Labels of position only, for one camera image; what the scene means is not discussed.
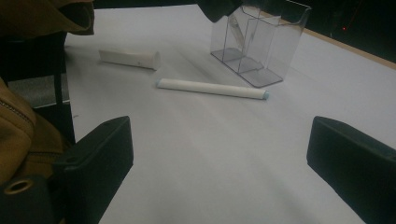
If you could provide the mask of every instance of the white table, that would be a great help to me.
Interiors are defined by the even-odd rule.
[[[134,166],[101,223],[362,223],[307,164],[314,116],[396,147],[396,71],[303,34],[268,101],[156,89],[161,77],[247,86],[209,54],[197,6],[96,10],[69,35],[76,138],[129,116]],[[103,63],[101,47],[156,49],[158,71]]]

